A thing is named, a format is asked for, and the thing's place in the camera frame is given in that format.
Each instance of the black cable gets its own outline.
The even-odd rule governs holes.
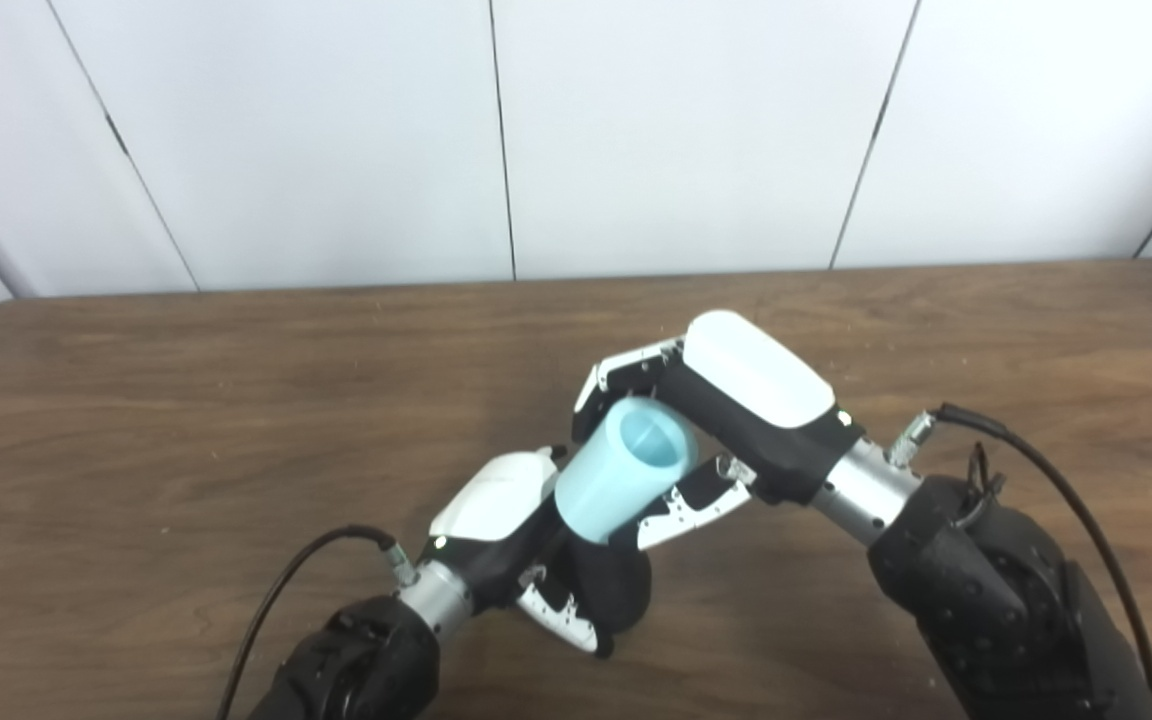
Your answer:
[[[1083,528],[1087,530],[1087,536],[1091,536],[1096,551],[1100,553],[1101,560],[1105,562],[1105,568],[1111,571],[1111,579],[1114,579],[1115,592],[1119,593],[1119,600],[1123,601],[1123,612],[1128,616],[1128,624],[1132,626],[1137,655],[1140,658],[1149,691],[1152,692],[1152,644],[1149,643],[1149,632],[1144,626],[1144,619],[1140,616],[1140,607],[1135,601],[1132,585],[1128,583],[1123,566],[1119,563],[1114,548],[1111,547],[1111,541],[1105,537],[1101,525],[1097,523],[1094,516],[1092,516],[1092,511],[1083,502],[1083,498],[1079,498],[1078,492],[1074,491],[1074,486],[1069,483],[1069,479],[1066,479],[1064,475],[1061,475],[1061,471],[1056,470],[1056,467],[1052,465],[1051,461],[1046,460],[1041,452],[1038,452],[1036,447],[1025,442],[1018,434],[1013,433],[1000,420],[993,420],[982,414],[975,414],[964,407],[950,406],[948,402],[941,406],[940,410],[929,412],[938,420],[963,425],[965,429],[978,430],[978,432],[1001,439],[1002,442],[1010,445],[1021,455],[1033,462],[1034,467],[1043,470],[1044,475],[1047,475],[1047,479],[1051,480],[1053,486],[1056,486],[1056,492],[1060,492],[1060,495],[1064,498],[1070,510],[1074,510],[1074,515],[1078,516],[1079,522],[1083,523]]]
[[[388,533],[381,532],[381,530],[371,528],[370,525],[344,525],[328,530],[328,532],[323,533],[314,541],[303,547],[301,552],[297,552],[291,562],[288,562],[287,568],[274,578],[274,584],[270,585],[270,591],[265,593],[265,600],[262,600],[260,606],[256,607],[256,614],[252,615],[251,624],[247,626],[247,634],[243,635],[243,642],[238,643],[238,654],[234,657],[234,666],[229,669],[229,680],[225,682],[223,692],[220,694],[220,707],[215,708],[215,720],[227,720],[227,717],[229,717],[229,706],[233,705],[234,695],[238,691],[238,680],[242,680],[243,667],[247,666],[247,657],[251,655],[252,645],[256,643],[256,634],[260,631],[260,626],[265,623],[265,616],[270,614],[270,607],[274,606],[274,601],[278,600],[279,593],[283,592],[288,579],[291,579],[291,576],[300,570],[301,566],[317,551],[321,550],[325,544],[338,541],[340,538],[370,539],[370,541],[376,543],[376,547],[379,547],[380,551],[386,551],[394,546],[394,538],[389,537]]]

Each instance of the wooden table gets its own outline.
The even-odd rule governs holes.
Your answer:
[[[711,306],[799,353],[879,442],[941,400],[1007,420],[1082,488],[1152,632],[1152,260],[21,301],[0,305],[0,720],[211,717],[302,543],[365,521],[419,547],[486,458],[566,439],[593,361]],[[972,439],[945,430],[919,469],[961,473]],[[1055,492],[995,464],[1117,614]],[[652,555],[653,607],[611,661],[493,612],[426,717],[961,717],[819,515],[750,503]],[[362,544],[306,564],[236,717],[302,634],[389,586]]]

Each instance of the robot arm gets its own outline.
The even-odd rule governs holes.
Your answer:
[[[658,402],[627,401],[605,415],[561,473],[559,447],[490,461],[431,521],[415,568],[387,537],[381,550],[397,588],[344,607],[301,642],[251,719],[411,719],[438,692],[440,649],[494,607],[517,605],[579,650],[606,657],[611,635],[649,606],[650,566],[643,552],[611,547],[605,536],[676,484],[696,450],[691,430]]]
[[[914,615],[973,720],[1152,720],[1132,647],[1079,567],[1032,520],[998,505],[1001,482],[987,471],[977,482],[910,470],[938,420],[986,432],[988,423],[947,406],[919,415],[884,450],[799,357],[722,310],[700,314],[684,336],[594,365],[573,439],[626,395],[653,395],[730,455],[696,469],[622,541],[650,544],[658,521],[676,514],[721,516],[740,502],[718,498],[744,488],[768,503],[812,506],[867,548],[879,588]],[[685,500],[689,480],[710,505]]]

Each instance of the light blue cup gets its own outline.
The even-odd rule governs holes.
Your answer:
[[[558,477],[558,514],[586,541],[607,537],[675,486],[699,450],[681,415],[651,397],[623,397]]]

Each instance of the cable connector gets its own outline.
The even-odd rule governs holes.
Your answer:
[[[932,430],[935,427],[937,418],[932,414],[927,414],[927,411],[918,414],[905,432],[896,438],[896,442],[893,442],[892,447],[882,453],[882,456],[887,458],[887,464],[902,470],[909,468],[909,462],[914,460],[915,455],[918,455],[919,448],[927,441],[927,438],[932,437]]]
[[[409,588],[416,582],[416,569],[412,568],[412,561],[407,559],[407,553],[403,552],[401,544],[392,544],[385,548],[384,555],[385,562],[388,562],[389,570],[397,579],[399,588]]]

